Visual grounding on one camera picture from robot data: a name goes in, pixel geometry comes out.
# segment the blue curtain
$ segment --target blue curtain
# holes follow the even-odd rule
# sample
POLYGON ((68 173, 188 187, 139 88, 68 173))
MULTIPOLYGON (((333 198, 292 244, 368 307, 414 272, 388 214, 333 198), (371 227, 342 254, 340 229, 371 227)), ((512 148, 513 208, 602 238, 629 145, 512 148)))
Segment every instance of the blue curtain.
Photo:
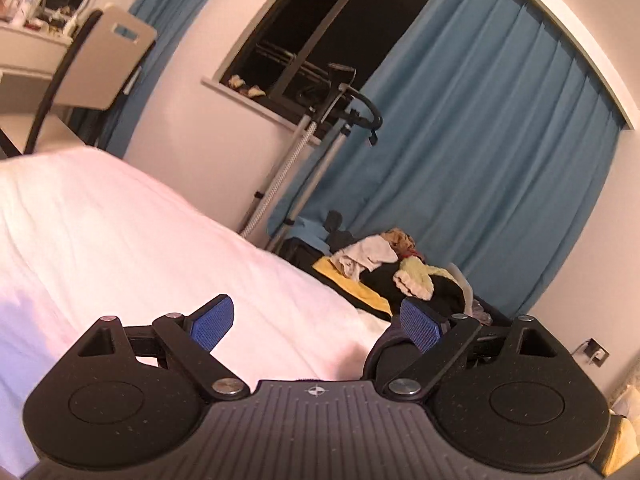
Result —
POLYGON ((302 216, 338 210, 359 237, 398 226, 503 313, 526 312, 578 239, 624 125, 596 74, 529 0, 430 0, 363 92, 382 110, 380 142, 355 131, 302 216))
MULTIPOLYGON (((130 95, 121 100, 121 103, 116 102, 113 107, 100 138, 101 148, 113 155, 124 156, 142 110, 164 67, 206 2, 207 0, 136 0, 129 9, 129 12, 158 31, 158 39, 144 62, 130 95)), ((70 126, 84 138, 87 130, 95 126, 95 114, 80 110, 72 118, 70 126)))

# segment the metal bolt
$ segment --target metal bolt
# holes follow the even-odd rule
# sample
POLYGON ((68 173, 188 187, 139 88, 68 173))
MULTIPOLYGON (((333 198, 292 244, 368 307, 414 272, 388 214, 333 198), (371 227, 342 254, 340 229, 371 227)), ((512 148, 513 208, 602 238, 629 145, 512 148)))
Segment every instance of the metal bolt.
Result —
POLYGON ((214 391, 222 395, 235 395, 239 394, 244 388, 244 383, 240 379, 234 379, 227 377, 225 379, 218 379, 212 385, 214 391))
POLYGON ((396 395, 415 395, 420 391, 420 383, 413 379, 394 379, 389 383, 389 390, 396 395))

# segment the wall socket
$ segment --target wall socket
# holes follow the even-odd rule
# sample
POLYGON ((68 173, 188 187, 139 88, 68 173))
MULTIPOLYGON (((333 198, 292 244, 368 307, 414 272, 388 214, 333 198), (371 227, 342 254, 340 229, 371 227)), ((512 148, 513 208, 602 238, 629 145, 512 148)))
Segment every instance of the wall socket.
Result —
POLYGON ((607 352, 595 339, 589 339, 583 350, 584 354, 590 359, 590 363, 601 367, 604 361, 609 357, 607 352))

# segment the yellow cloth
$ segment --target yellow cloth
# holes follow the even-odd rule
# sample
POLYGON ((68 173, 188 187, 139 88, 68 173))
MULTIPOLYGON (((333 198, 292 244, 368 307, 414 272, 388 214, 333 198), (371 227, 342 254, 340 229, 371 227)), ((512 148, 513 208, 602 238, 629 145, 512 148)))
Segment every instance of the yellow cloth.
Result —
POLYGON ((638 444, 636 444, 636 431, 631 422, 624 418, 620 425, 620 431, 616 437, 616 445, 611 453, 611 457, 604 466, 604 476, 613 475, 618 469, 626 465, 638 455, 638 444))
POLYGON ((447 269, 441 269, 440 267, 431 267, 430 265, 425 265, 427 274, 430 276, 442 276, 443 278, 448 278, 452 282, 454 282, 457 286, 460 284, 456 281, 456 279, 451 275, 451 273, 447 269))
POLYGON ((368 286, 360 282, 354 282, 343 276, 338 269, 334 267, 328 256, 323 256, 316 263, 314 269, 320 274, 328 277, 332 282, 338 285, 342 290, 347 291, 352 296, 358 298, 363 303, 368 304, 371 308, 386 312, 391 316, 391 307, 389 302, 380 296, 375 290, 371 290, 368 286))

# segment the window sill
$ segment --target window sill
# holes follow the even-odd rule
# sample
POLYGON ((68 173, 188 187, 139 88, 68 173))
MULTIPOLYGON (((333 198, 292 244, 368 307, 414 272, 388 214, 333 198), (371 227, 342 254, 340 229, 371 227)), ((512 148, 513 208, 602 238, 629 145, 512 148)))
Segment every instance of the window sill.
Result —
MULTIPOLYGON (((211 88, 213 91, 218 92, 219 94, 222 94, 229 99, 233 99, 234 101, 240 103, 246 108, 249 108, 249 110, 262 115, 264 118, 272 121, 273 123, 280 124, 287 130, 291 130, 292 132, 296 131, 295 124, 280 117, 277 113, 272 112, 268 108, 259 105, 257 102, 249 99, 248 97, 240 95, 238 92, 234 92, 231 88, 224 86, 222 83, 219 83, 215 79, 212 79, 210 77, 203 77, 200 82, 207 88, 211 88)), ((318 139, 317 137, 311 137, 308 143, 313 146, 317 146, 318 144, 320 144, 320 139, 318 139)))

